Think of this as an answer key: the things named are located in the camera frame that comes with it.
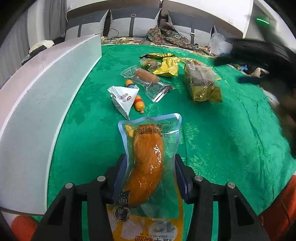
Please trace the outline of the peanut snack bag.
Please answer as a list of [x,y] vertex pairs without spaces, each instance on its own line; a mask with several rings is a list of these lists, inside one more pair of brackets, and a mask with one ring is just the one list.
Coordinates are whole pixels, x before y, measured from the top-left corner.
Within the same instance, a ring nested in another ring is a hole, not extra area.
[[186,63],[184,67],[186,88],[193,102],[223,102],[221,77],[209,66]]

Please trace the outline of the orange bun snack bag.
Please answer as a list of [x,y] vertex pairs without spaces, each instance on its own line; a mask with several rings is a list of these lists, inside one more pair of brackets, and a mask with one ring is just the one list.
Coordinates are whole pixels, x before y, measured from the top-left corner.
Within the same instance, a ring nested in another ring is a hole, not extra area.
[[181,123],[178,113],[118,123],[127,171],[119,197],[107,206],[114,240],[182,240],[175,169]]

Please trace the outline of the yellow long snack bag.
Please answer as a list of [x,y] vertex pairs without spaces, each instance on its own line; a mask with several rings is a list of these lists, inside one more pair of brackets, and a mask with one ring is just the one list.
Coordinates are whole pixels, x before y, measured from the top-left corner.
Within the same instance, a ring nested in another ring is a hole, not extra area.
[[153,74],[162,77],[175,77],[178,76],[179,62],[178,57],[165,57],[163,58],[161,66],[156,69]]

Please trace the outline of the yellow red spicy snack bag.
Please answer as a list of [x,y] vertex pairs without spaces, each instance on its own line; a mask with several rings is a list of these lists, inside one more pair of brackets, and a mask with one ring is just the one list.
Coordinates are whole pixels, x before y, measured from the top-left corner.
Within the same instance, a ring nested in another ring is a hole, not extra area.
[[175,57],[172,53],[150,53],[140,56],[140,58],[163,59],[167,57]]

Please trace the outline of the grey pillow right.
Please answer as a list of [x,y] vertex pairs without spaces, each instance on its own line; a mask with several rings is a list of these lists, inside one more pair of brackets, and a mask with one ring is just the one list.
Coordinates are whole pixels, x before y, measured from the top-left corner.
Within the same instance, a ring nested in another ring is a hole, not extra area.
[[190,16],[168,11],[168,22],[191,45],[208,46],[214,21],[203,16]]

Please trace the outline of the grey pillow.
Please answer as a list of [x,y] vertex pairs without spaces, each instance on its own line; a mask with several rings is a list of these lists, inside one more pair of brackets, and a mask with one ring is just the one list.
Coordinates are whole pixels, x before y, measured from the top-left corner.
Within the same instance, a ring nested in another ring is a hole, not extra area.
[[148,30],[158,25],[160,11],[145,6],[111,9],[108,37],[146,37]]
[[208,46],[214,21],[203,16],[190,16],[168,11],[168,22],[191,45]]
[[102,35],[108,12],[109,10],[96,11],[68,20],[65,41],[89,35]]

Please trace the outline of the green patterned cloth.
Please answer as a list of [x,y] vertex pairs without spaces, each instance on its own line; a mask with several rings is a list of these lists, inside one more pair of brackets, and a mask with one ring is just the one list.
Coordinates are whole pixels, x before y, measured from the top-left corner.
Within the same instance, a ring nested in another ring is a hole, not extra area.
[[[210,58],[147,45],[105,45],[102,57],[77,93],[60,130],[53,152],[47,202],[67,182],[87,183],[112,166],[124,153],[118,130],[123,116],[113,105],[108,88],[123,86],[121,72],[149,53],[172,53],[212,65]],[[268,208],[295,172],[280,124],[262,90],[239,84],[242,73],[219,66],[221,103],[193,102],[184,85],[184,68],[168,82],[174,89],[153,103],[143,89],[145,115],[179,113],[182,117],[178,153],[196,174],[212,183],[235,183],[256,214]]]

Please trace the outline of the floral folded blanket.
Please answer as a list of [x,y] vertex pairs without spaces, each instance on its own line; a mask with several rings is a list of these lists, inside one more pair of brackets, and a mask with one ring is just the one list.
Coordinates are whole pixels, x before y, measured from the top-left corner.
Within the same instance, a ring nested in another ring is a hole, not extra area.
[[147,38],[157,45],[179,47],[200,54],[209,54],[205,47],[199,47],[198,44],[190,44],[189,40],[182,34],[178,33],[171,25],[168,25],[166,28],[156,26],[149,29],[147,32]]

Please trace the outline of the brown meat snack packet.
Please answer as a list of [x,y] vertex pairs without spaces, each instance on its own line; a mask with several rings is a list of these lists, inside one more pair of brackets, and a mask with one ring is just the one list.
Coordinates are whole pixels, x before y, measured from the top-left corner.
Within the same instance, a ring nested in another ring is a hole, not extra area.
[[155,59],[145,58],[145,57],[140,59],[139,64],[141,68],[144,68],[149,72],[154,72],[155,70],[159,69],[162,65],[159,61]]

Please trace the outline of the white storage box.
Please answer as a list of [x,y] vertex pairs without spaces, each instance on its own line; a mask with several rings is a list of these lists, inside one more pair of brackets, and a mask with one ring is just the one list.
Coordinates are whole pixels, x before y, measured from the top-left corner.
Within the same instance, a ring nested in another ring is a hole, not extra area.
[[43,215],[55,144],[65,116],[102,56],[101,37],[38,53],[1,89],[1,210]]

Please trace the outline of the white triangular snack packet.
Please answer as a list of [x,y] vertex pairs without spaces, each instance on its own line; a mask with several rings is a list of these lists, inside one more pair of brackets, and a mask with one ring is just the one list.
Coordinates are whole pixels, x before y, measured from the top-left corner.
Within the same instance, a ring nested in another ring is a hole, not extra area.
[[107,91],[109,92],[111,101],[116,109],[126,120],[129,120],[130,110],[138,94],[139,88],[112,86],[108,88]]

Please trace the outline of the floral bed sheet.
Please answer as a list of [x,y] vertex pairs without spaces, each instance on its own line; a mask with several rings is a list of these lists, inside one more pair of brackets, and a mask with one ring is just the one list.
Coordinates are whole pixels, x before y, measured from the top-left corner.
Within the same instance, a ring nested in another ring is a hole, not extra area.
[[203,46],[197,46],[193,49],[183,48],[177,45],[168,44],[156,44],[154,42],[151,42],[148,38],[133,38],[133,37],[101,37],[101,44],[102,45],[148,45],[148,46],[158,46],[158,47],[165,47],[170,49],[178,49],[178,50],[184,50],[190,53],[194,53],[199,56],[203,56],[206,58],[216,58],[217,56],[212,54],[206,47]]

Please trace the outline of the white cap on clothes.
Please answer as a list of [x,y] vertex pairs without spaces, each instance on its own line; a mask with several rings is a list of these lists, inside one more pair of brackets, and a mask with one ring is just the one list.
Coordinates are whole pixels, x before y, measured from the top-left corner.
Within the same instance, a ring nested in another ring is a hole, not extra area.
[[46,49],[51,48],[53,45],[55,45],[54,41],[52,40],[42,40],[36,44],[34,44],[30,49],[29,49],[29,53],[32,53],[33,51],[35,51],[36,49],[38,49],[39,47],[45,47]]

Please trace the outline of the grey pillow far left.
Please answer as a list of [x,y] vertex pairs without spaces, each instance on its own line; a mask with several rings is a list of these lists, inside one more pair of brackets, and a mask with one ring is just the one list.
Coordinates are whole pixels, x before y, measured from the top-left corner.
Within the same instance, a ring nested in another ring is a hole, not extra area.
[[65,41],[89,35],[102,35],[108,12],[109,10],[96,11],[68,20]]

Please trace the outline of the grey curtain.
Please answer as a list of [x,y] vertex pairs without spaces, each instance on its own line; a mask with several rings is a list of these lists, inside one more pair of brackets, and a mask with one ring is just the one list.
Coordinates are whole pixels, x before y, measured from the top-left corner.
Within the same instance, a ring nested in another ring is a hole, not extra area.
[[1,43],[1,86],[22,66],[29,50],[66,31],[67,1],[36,1],[18,17]]

